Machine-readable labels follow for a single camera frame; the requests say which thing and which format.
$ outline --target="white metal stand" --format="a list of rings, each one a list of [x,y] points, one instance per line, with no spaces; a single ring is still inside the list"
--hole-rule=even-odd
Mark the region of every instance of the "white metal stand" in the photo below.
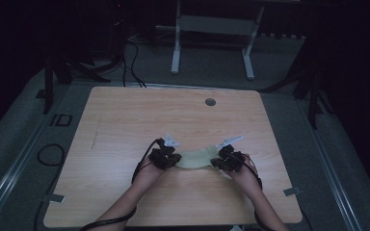
[[[229,35],[250,36],[249,44],[242,49],[243,61],[245,63],[246,76],[254,79],[253,68],[251,67],[251,48],[257,35],[260,20],[264,12],[261,7],[256,20],[205,17],[181,14],[181,1],[176,1],[176,26],[175,26],[175,47],[172,56],[171,73],[177,74],[179,71],[179,59],[181,54],[180,33],[181,31],[196,31],[206,33],[218,33]]]

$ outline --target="dark background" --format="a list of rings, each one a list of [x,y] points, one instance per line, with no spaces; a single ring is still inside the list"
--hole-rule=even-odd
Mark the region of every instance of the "dark background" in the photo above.
[[[184,1],[184,11],[198,14],[193,2]],[[131,7],[133,23],[151,40],[156,24],[174,23],[174,1],[137,0]],[[236,8],[211,7],[205,13],[250,17]],[[0,1],[0,119],[43,68],[47,44],[85,63],[118,49],[109,47],[115,39],[111,21],[106,1]],[[313,52],[298,60],[311,57],[323,69],[323,90],[370,176],[370,1],[348,1],[340,8],[269,4],[259,32],[307,37]],[[299,66],[309,62],[302,60]]]

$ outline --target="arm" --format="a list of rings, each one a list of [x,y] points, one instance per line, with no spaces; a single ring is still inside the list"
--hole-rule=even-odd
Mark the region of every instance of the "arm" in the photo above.
[[[254,169],[249,158],[245,157],[245,163]],[[257,215],[266,226],[277,231],[288,230],[261,190],[256,178],[246,166],[242,166],[239,172],[229,171],[226,174],[233,179],[240,190],[248,197]]]
[[[143,166],[149,163],[149,158],[145,158]],[[157,168],[153,164],[144,167],[139,171],[130,188],[128,188],[128,190],[97,220],[120,218],[128,215],[137,206],[143,195],[152,187],[162,173],[164,173],[164,170]],[[93,228],[90,229],[90,231],[123,230],[127,221],[128,220]]]

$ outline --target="table top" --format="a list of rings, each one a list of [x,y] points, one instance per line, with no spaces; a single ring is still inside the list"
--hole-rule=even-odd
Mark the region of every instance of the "table top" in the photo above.
[[[216,105],[205,104],[207,98]],[[263,192],[280,218],[302,220],[260,95],[252,90],[92,89],[44,218],[47,227],[93,222],[130,186],[149,145],[170,134],[176,152],[200,150],[243,136],[232,146],[249,153]],[[212,167],[170,168],[138,204],[128,226],[255,223],[253,207],[232,180]]]

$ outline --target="dark floor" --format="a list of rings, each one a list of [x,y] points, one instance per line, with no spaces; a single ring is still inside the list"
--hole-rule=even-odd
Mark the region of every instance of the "dark floor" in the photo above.
[[[294,38],[258,38],[251,54],[256,78],[249,81],[245,77],[241,52],[234,46],[201,48],[200,44],[196,46],[185,42],[179,73],[171,75],[173,49],[167,43],[170,38],[161,37],[160,43],[152,45],[143,42],[140,37],[131,40],[139,47],[134,71],[149,87],[163,85],[237,90],[258,90],[283,79],[303,43]],[[128,62],[133,60],[134,53],[134,46],[127,46]],[[49,115],[43,115],[44,103],[35,98],[38,90],[43,88],[41,72],[31,79],[0,122],[0,182],[16,158],[25,156],[24,168],[19,171],[21,174],[0,209],[0,230],[34,229],[40,198],[56,172],[55,167],[45,167],[37,161],[37,152],[49,143],[57,143],[68,150],[93,86],[122,86],[122,68],[102,75],[112,82],[99,84],[76,77],[70,86],[56,84],[55,105]],[[127,83],[128,86],[136,86],[132,84],[130,75],[127,75],[127,81],[131,82]],[[297,195],[300,205],[314,230],[370,230],[370,181],[351,142],[336,116],[328,113],[321,103],[322,113],[317,115],[318,130],[314,133],[305,118],[308,101],[295,100],[291,95],[294,87],[295,84],[292,84],[261,95],[291,182],[302,191]],[[48,126],[54,114],[73,115],[71,126]],[[329,165],[339,180],[338,186],[326,168],[323,153],[327,154]],[[352,206],[354,213],[351,218],[356,218],[350,220],[350,224],[345,219],[346,212],[340,207],[342,196]],[[46,229],[42,225],[45,207],[47,205],[43,206],[38,216],[39,230]],[[288,224],[288,227],[291,230],[309,230],[305,220]],[[175,230],[222,229],[178,227]]]

